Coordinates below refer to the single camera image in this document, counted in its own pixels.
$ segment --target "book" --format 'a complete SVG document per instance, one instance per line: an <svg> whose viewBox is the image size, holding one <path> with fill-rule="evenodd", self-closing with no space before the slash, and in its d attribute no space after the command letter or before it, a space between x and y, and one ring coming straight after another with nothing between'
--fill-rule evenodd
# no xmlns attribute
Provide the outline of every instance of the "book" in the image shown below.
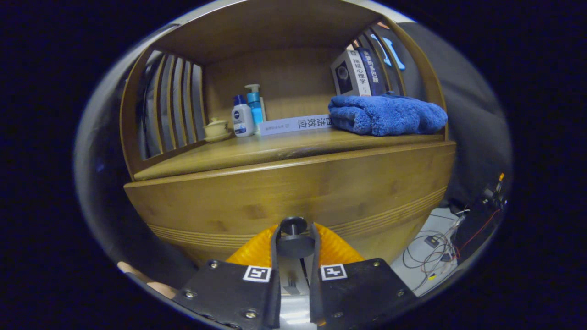
<svg viewBox="0 0 587 330"><path fill-rule="evenodd" d="M361 59L363 60L363 66L367 72L369 79L369 86L371 86L371 95L383 95L385 94L385 83L382 70L379 67L379 61L372 56L370 50L364 47L357 48Z"/></svg>
<svg viewBox="0 0 587 330"><path fill-rule="evenodd" d="M361 55L346 50L330 66L336 94L344 96L371 96L371 87Z"/></svg>

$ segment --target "wooden shelf top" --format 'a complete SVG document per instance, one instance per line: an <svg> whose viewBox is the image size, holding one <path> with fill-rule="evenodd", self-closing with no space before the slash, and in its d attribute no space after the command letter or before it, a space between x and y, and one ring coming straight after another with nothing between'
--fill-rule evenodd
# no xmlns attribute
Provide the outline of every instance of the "wooden shelf top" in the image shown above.
<svg viewBox="0 0 587 330"><path fill-rule="evenodd" d="M209 65L243 53L290 48L340 48L381 18L341 0L248 0L187 22L153 43Z"/></svg>
<svg viewBox="0 0 587 330"><path fill-rule="evenodd" d="M269 136L233 137L181 153L134 175L148 180L270 161L295 159L401 144L441 142L444 136L361 136L337 129L315 129Z"/></svg>

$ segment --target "saucer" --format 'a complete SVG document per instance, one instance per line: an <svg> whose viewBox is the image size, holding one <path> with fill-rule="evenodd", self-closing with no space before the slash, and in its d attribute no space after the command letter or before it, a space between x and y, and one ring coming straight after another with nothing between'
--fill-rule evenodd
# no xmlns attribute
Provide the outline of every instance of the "saucer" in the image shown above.
<svg viewBox="0 0 587 330"><path fill-rule="evenodd" d="M207 142L218 142L228 138L230 135L232 135L232 132L224 133L218 136L206 137L204 140Z"/></svg>

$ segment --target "dark blue book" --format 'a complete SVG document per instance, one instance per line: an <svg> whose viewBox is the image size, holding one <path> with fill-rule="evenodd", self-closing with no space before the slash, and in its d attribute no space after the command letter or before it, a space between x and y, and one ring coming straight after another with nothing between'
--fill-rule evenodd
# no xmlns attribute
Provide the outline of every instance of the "dark blue book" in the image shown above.
<svg viewBox="0 0 587 330"><path fill-rule="evenodd" d="M371 51L364 47L357 48L367 77L369 78L369 86L371 87L371 95L378 96L385 94L385 77L382 74L381 68L379 67L379 61L374 58Z"/></svg>

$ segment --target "blue towel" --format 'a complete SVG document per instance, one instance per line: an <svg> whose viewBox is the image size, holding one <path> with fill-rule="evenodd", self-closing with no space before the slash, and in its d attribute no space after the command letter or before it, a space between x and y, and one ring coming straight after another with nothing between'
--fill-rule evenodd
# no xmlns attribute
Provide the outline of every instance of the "blue towel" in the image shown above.
<svg viewBox="0 0 587 330"><path fill-rule="evenodd" d="M361 135L433 134L448 119L440 106L393 95L339 95L328 109L334 126Z"/></svg>

